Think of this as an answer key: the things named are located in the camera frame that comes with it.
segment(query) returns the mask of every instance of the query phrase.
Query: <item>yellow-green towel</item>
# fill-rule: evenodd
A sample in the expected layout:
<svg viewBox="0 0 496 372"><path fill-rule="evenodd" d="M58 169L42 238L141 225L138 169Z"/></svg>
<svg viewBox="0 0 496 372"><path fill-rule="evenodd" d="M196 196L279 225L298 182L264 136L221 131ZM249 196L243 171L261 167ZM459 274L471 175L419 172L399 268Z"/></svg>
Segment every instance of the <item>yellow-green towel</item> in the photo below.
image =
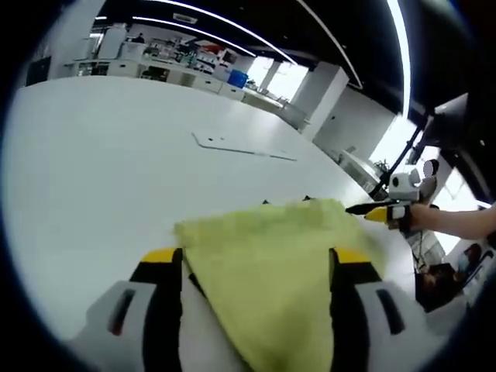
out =
<svg viewBox="0 0 496 372"><path fill-rule="evenodd" d="M243 212L175 226L180 246L228 337L256 372L329 372L329 248L384 257L335 200Z"/></svg>

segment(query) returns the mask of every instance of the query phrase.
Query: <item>drawer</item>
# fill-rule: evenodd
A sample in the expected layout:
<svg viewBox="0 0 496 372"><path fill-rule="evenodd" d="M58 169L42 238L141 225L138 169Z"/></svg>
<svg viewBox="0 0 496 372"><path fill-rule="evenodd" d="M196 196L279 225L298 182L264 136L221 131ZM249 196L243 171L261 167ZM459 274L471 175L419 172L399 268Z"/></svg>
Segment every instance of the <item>drawer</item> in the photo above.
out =
<svg viewBox="0 0 496 372"><path fill-rule="evenodd" d="M183 73L180 71L170 70L167 76L167 83L181 85Z"/></svg>
<svg viewBox="0 0 496 372"><path fill-rule="evenodd" d="M236 101L241 101L245 97L245 92L243 89L239 89L230 84L222 84L220 88L219 95L223 95L224 97L229 97Z"/></svg>
<svg viewBox="0 0 496 372"><path fill-rule="evenodd" d="M196 77L191 87L205 91L213 91L215 93L219 93L221 86L222 83L215 79Z"/></svg>
<svg viewBox="0 0 496 372"><path fill-rule="evenodd" d="M131 78L138 77L138 63L129 61L111 62L108 66L108 76L128 76Z"/></svg>

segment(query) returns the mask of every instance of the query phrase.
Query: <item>ceiling light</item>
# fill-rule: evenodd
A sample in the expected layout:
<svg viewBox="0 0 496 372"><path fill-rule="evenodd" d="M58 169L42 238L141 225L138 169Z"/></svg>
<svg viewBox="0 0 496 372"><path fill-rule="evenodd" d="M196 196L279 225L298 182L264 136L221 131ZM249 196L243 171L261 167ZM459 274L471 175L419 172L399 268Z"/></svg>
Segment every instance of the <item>ceiling light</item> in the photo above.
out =
<svg viewBox="0 0 496 372"><path fill-rule="evenodd" d="M410 53L408 50L408 38L406 36L405 21L401 14L400 5L398 0L387 0L389 9L393 16L394 27L398 35L400 43L401 64L403 64L403 112L402 115L408 118L408 111L410 109L410 94L412 90L412 72L410 68Z"/></svg>
<svg viewBox="0 0 496 372"><path fill-rule="evenodd" d="M310 7L308 5L306 5L306 3L303 0L296 0L296 1L299 2L300 5L303 8L305 8L305 10L308 12L308 14L310 16L312 16L315 21L317 21L317 23L319 24L319 26L322 27L322 29L325 31L325 33L327 34L327 36L332 40L332 42L334 43L334 45L336 45L336 48L338 48L338 50L341 53L341 55L343 56L344 60L348 64L348 67L350 68L351 73L355 77L355 80L356 80L356 82L358 84L358 88L359 89L363 89L362 81L358 77L358 74L355 71L355 67L353 67L353 65L351 64L350 59L346 55L344 49L341 47L341 44L338 43L337 38L335 38L334 35L331 34L331 32L329 31L329 28L325 25L325 23L319 18L318 15L315 14L315 12L313 10L310 9Z"/></svg>
<svg viewBox="0 0 496 372"><path fill-rule="evenodd" d="M485 201L476 200L475 202L477 203L477 205L479 205L482 208L489 209L490 207L492 207L491 204L486 203Z"/></svg>
<svg viewBox="0 0 496 372"><path fill-rule="evenodd" d="M153 19L153 18L133 17L133 19L136 19L138 21L163 23L164 25L172 25L172 26L176 26L176 27L181 27L183 29L189 29L191 31L195 31L196 33L202 33L203 35L210 36L213 39L217 39L219 41L222 41L223 43L229 44L231 47L235 47L239 50L242 50L243 52L245 52L246 54L249 54L252 57L256 57L255 54L251 53L249 50L246 50L245 48L243 48L239 45L236 45L235 43L231 43L230 41L227 41L226 39L223 39L222 37L212 35L211 33L206 33L205 31L201 31L200 29L196 29L194 27L181 25L180 23L176 23L176 22L162 21L160 19Z"/></svg>
<svg viewBox="0 0 496 372"><path fill-rule="evenodd" d="M282 50L280 50L279 48L276 48L275 45L273 45L272 43L269 43L267 40L265 40L263 37L261 36L258 36L256 33L248 30L248 29L245 29L243 26L241 25L238 25L237 23L234 23L233 21L227 19L227 18L224 18L220 15L217 15L215 13L212 13L212 12L209 12L208 10L204 10L204 9L201 9L201 8L197 8L196 6L193 6L193 5L188 5L188 4L183 4L182 2L173 2L171 0L147 0L149 2L164 2L166 4L171 4L171 5L176 5L176 6L182 6L183 8L186 8L186 9L190 9L190 10L194 10L196 12L200 12L200 13L203 13L203 14L206 14L207 16L211 16L213 18L217 18L225 23L228 23L230 24L231 26L234 26L236 27L237 29L240 29L241 31L247 33L248 35L251 35L253 36L255 39L258 39L259 41L261 41L262 43L264 43L265 45L269 46L270 48L274 49L276 52L278 52L282 57L286 58L287 60L289 60L292 64L297 64L295 62L295 60L293 60L291 57L289 57L285 52L283 52Z"/></svg>

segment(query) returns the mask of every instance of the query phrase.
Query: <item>white table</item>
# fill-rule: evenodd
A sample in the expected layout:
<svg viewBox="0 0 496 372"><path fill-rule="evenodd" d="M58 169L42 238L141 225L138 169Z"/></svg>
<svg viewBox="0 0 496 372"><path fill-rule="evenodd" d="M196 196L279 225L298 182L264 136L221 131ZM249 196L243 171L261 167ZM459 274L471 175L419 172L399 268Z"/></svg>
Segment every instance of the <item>white table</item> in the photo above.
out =
<svg viewBox="0 0 496 372"><path fill-rule="evenodd" d="M277 146L291 162L205 150L195 129ZM203 91L125 77L72 77L18 91L2 154L3 211L20 278L56 336L73 337L107 288L176 221L305 195L344 205L367 194L276 115ZM412 254L398 232L360 219L387 252L386 280L412 297Z"/></svg>
<svg viewBox="0 0 496 372"><path fill-rule="evenodd" d="M281 109L284 105L275 99L269 98L266 95L254 91L253 89L243 88L245 97L243 102L258 109L262 109L267 112L275 113L277 110Z"/></svg>
<svg viewBox="0 0 496 372"><path fill-rule="evenodd" d="M381 182L375 170L365 161L355 157L346 150L341 150L342 161L339 164L366 191L371 192Z"/></svg>
<svg viewBox="0 0 496 372"><path fill-rule="evenodd" d="M138 60L134 59L124 59L124 58L119 58L119 59L87 59L87 60L71 60L67 63L64 64L65 67L69 67L71 69L70 72L67 73L67 76L64 76L65 78L71 78L76 76L78 73L78 65L80 64L91 64L91 63L107 63L107 64L119 64L119 63L133 63L137 64L142 67L159 67L163 68L169 71L174 71L178 72L181 74L190 74L192 76L195 76L197 78L204 78L204 79L209 79L213 81L217 81L220 84L225 84L224 81L220 81L216 77L212 76L211 74L206 74L204 72L194 70L192 68L186 67L183 64L178 64L177 62L171 60L171 61L160 61L160 60L154 60L153 58L140 58Z"/></svg>

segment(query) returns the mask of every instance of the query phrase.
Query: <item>white cabinet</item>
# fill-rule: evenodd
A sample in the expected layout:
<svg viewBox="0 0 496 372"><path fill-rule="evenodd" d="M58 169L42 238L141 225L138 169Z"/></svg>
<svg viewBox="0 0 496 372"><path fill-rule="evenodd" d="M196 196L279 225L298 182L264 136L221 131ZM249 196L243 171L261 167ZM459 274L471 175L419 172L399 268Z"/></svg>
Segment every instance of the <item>white cabinet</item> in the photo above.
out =
<svg viewBox="0 0 496 372"><path fill-rule="evenodd" d="M108 66L108 76L127 76L131 78L138 77L138 63L128 60L115 60Z"/></svg>
<svg viewBox="0 0 496 372"><path fill-rule="evenodd" d="M212 91L214 93L219 93L220 88L222 87L222 82L217 79L208 79L204 77L195 77L193 81L193 85L191 86L195 89L201 89L203 91Z"/></svg>
<svg viewBox="0 0 496 372"><path fill-rule="evenodd" d="M169 70L169 75L167 76L167 83L181 85L183 81L183 73L181 71Z"/></svg>
<svg viewBox="0 0 496 372"><path fill-rule="evenodd" d="M121 59L140 62L146 47L147 45L142 43L125 42L121 48Z"/></svg>
<svg viewBox="0 0 496 372"><path fill-rule="evenodd" d="M101 60L114 60L119 55L122 43L126 39L127 31L121 26L111 27L103 36L102 44L98 52Z"/></svg>
<svg viewBox="0 0 496 372"><path fill-rule="evenodd" d="M223 95L224 97L231 98L235 101L241 101L245 97L245 92L243 89L239 89L233 85L222 84L219 95Z"/></svg>

